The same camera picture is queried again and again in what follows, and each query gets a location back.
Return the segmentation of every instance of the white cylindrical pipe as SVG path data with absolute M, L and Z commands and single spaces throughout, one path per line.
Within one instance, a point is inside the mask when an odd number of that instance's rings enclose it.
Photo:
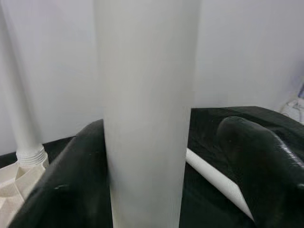
M 2 94 L 17 143 L 18 162 L 22 167 L 31 167 L 41 163 L 47 154 L 37 138 L 3 9 L 2 3 L 0 3 L 0 62 L 3 69 L 0 82 Z
M 115 228 L 177 228 L 200 0 L 96 0 Z
M 186 162 L 253 220 L 238 185 L 187 148 Z

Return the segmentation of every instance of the white plastic rod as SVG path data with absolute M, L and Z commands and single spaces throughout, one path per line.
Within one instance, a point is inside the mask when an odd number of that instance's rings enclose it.
M 18 162 L 22 167 L 31 167 L 41 163 L 47 154 L 35 132 L 3 9 L 1 2 L 0 62 L 3 71 L 0 75 L 0 82 L 2 94 L 17 143 Z
M 96 0 L 114 228 L 178 228 L 200 0 Z
M 187 148 L 186 162 L 253 220 L 238 185 Z

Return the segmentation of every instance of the white tube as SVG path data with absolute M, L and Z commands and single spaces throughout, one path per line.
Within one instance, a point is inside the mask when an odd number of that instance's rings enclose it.
M 17 158 L 20 166 L 35 166 L 47 157 L 39 142 L 30 114 L 20 72 L 13 51 L 7 21 L 0 3 L 0 75 L 6 106 L 17 143 Z
M 187 148 L 186 162 L 253 220 L 238 185 Z
M 96 0 L 114 228 L 177 228 L 200 0 Z

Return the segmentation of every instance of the white wall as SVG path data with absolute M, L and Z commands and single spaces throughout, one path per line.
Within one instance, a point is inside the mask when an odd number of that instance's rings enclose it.
M 204 0 L 195 106 L 279 110 L 304 77 L 303 0 Z
M 2 1 L 42 141 L 74 135 L 102 118 L 93 0 Z M 204 0 L 194 106 L 278 110 L 303 81 L 303 9 L 302 0 Z M 15 149 L 0 91 L 0 155 Z

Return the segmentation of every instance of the beige plastic base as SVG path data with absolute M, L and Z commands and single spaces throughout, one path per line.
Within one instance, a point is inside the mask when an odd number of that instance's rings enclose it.
M 31 168 L 16 162 L 0 169 L 0 228 L 9 225 L 47 166 L 48 156 Z

